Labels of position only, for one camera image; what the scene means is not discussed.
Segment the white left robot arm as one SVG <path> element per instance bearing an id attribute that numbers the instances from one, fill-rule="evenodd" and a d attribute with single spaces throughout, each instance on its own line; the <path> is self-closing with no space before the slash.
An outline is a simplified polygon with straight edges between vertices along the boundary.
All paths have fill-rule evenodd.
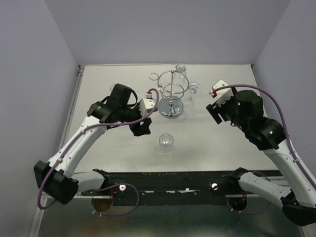
<path id="1" fill-rule="evenodd" d="M 130 104 L 131 95 L 136 92 L 123 84 L 115 84 L 111 94 L 101 101 L 93 103 L 82 124 L 71 139 L 47 162 L 38 161 L 34 174 L 39 188 L 38 207 L 41 195 L 46 193 L 54 201 L 69 203 L 76 194 L 94 190 L 99 195 L 109 191 L 106 172 L 94 169 L 88 173 L 75 174 L 75 169 L 91 146 L 108 130 L 128 126 L 135 137 L 149 135 L 152 122 L 150 115 L 157 109 L 159 99 L 152 93 L 159 92 L 151 88 L 143 99 Z"/>

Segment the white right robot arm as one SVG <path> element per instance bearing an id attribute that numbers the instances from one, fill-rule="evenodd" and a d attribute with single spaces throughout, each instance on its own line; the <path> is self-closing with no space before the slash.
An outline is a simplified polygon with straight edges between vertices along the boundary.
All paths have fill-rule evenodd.
<path id="1" fill-rule="evenodd" d="M 263 99 L 252 90 L 214 92 L 216 102 L 206 107 L 217 123 L 230 121 L 246 139 L 262 151 L 287 180 L 289 187 L 276 185 L 257 177 L 244 168 L 229 175 L 228 190 L 259 195 L 278 206 L 298 226 L 316 222 L 316 179 L 299 161 L 286 140 L 284 127 L 264 116 Z"/>

